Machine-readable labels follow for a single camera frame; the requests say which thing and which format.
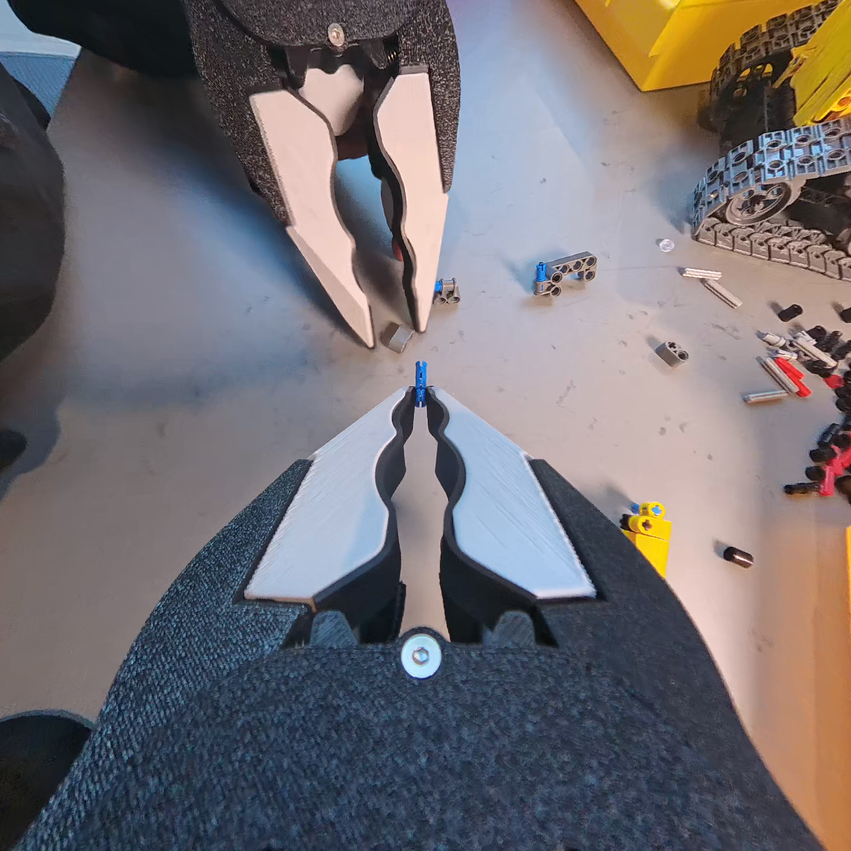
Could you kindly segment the person's left forearm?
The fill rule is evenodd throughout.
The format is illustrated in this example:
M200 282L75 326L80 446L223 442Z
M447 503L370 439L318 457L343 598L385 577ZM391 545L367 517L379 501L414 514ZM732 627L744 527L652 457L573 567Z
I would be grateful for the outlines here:
M31 31L79 45L153 78L195 78L180 1L10 1Z

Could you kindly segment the grey bent beam assembly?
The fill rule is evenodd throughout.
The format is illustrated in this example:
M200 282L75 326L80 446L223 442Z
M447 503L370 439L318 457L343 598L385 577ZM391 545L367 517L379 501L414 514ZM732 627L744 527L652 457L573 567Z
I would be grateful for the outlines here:
M572 254L554 261L537 262L533 295L556 298L567 285L590 282L597 274L597 262L597 257L589 252Z

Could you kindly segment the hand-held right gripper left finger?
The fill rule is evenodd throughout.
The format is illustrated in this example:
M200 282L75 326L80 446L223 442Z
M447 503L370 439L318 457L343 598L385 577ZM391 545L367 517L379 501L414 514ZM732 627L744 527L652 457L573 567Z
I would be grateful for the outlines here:
M309 458L244 587L247 601L338 611L363 642L401 630L406 590L392 497L406 473L412 387L403 387Z

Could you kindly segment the grey desk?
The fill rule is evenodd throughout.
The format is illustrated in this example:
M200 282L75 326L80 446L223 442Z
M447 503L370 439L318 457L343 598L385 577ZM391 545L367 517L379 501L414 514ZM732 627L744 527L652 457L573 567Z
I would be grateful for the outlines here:
M50 127L66 258L31 384L50 439L2 496L2 716L94 718L186 563L424 358L611 520L665 505L668 578L752 739L824 845L849 849L849 505L782 491L835 408L819 379L808 400L741 401L772 386L756 332L783 329L775 311L841 328L848 290L691 241L718 154L703 88L641 92L574 3L450 8L462 106L437 275L461 303L403 355L349 334L197 85L80 55ZM582 252L593 280L533 295L537 262ZM720 271L742 306L680 267Z

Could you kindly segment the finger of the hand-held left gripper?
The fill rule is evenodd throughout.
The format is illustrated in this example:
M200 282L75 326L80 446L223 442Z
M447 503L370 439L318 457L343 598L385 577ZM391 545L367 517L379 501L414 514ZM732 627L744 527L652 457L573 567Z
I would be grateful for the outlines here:
M375 107L374 129L389 168L391 231L402 252L402 285L413 327L422 334L431 314L449 205L427 70L401 70L388 82Z
M289 90L250 96L289 218L287 232L342 318L375 347L370 305L354 268L355 241L335 201L335 135L325 115Z

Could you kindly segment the yellow parts bin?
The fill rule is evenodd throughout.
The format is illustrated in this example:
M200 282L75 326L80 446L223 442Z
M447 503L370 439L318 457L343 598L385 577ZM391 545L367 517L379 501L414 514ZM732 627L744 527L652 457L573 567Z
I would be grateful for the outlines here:
M704 83L724 51L756 25L810 1L578 1L644 92Z

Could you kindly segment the pile of small connector pins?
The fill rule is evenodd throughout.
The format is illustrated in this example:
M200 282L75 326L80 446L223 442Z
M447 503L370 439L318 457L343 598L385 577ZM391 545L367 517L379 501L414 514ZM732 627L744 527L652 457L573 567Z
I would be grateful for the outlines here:
M784 484L790 497L841 496L850 501L850 377L849 340L824 326L796 327L784 333L757 331L765 347L757 364L771 377L773 387L741 396L750 407L814 397L809 379L819 379L831 394L838 419L825 426L808 452L803 481Z

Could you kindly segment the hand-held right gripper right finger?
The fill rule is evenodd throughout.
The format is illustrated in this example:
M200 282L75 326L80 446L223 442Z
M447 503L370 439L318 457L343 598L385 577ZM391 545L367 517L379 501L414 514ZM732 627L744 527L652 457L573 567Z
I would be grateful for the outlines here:
M533 459L448 392L425 392L437 442L436 475L448 498L440 587L450 639L478 644L511 611L597 597Z

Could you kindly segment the yellow tracked brick bulldozer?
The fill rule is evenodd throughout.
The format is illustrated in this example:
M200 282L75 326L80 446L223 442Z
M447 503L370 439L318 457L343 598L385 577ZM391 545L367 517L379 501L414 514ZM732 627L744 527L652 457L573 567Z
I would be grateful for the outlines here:
M849 75L848 1L729 45L710 80L721 156L695 187L694 240L849 281Z

